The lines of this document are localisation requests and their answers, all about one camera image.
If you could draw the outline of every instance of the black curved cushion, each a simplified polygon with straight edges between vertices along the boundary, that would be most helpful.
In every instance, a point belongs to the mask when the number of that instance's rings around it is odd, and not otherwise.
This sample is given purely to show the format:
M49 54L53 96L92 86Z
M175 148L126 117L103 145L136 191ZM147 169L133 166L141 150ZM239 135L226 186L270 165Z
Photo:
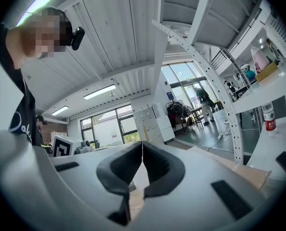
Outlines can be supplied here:
M142 142L136 142L102 160L96 174L107 191L128 196L128 186L141 163Z
M186 173L185 165L179 158L148 142L143 143L143 163L150 183L145 188L144 198L169 194Z

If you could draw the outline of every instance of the blue object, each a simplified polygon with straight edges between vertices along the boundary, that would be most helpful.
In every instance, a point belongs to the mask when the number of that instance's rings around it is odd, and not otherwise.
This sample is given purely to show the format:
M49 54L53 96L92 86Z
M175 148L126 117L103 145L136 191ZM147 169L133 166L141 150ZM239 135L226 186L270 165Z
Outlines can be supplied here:
M170 91L170 92L167 92L166 95L167 95L167 97L168 97L168 100L174 100L174 96L173 96L173 94L172 94L171 91Z
M255 80L255 76L256 76L256 74L254 71L252 71L252 70L247 71L247 78L249 79L249 81Z

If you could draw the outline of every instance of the plastic bottle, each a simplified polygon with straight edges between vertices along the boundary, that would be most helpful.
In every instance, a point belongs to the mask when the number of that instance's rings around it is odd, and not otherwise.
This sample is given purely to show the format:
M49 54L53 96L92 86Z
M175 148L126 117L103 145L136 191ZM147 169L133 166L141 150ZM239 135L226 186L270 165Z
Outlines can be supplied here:
M276 134L276 123L272 103L266 103L263 105L262 111L267 133L270 136L274 136Z
M252 58L254 60L255 66L258 71L263 70L265 67L269 65L268 58L263 54L263 52L259 48L252 47L250 52L252 54Z

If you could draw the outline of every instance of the ceiling light fixture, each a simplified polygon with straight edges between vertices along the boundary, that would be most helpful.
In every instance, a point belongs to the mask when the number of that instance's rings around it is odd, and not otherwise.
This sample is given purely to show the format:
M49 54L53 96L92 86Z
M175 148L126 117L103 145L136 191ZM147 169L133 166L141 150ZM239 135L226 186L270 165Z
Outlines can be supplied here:
M113 85L110 85L108 87L102 88L102 89L100 89L98 91L92 92L91 94L88 94L88 95L84 96L83 98L88 100L90 98L96 97L96 96L98 96L100 94L103 94L103 93L105 93L107 91L111 91L111 90L114 90L114 89L116 89L116 86L113 84Z
M50 0L35 0L31 6L28 7L26 12L23 14L19 22L17 23L17 26L22 24L24 20L29 17L33 12L35 12L37 9L45 6Z
M63 112L65 110L69 109L68 106L64 106L63 108L59 109L58 111L55 111L52 116L56 116L57 114L59 114L60 112Z

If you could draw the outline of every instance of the white pants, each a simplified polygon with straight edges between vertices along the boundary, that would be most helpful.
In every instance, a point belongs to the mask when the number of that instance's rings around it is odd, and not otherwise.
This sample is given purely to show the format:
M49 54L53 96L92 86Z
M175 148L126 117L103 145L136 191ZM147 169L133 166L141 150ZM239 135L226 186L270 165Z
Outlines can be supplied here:
M208 104L203 103L201 105L201 111L202 111L202 115L204 116L205 122L208 121L207 112L209 113L210 119L214 120L211 108L210 108L210 106Z

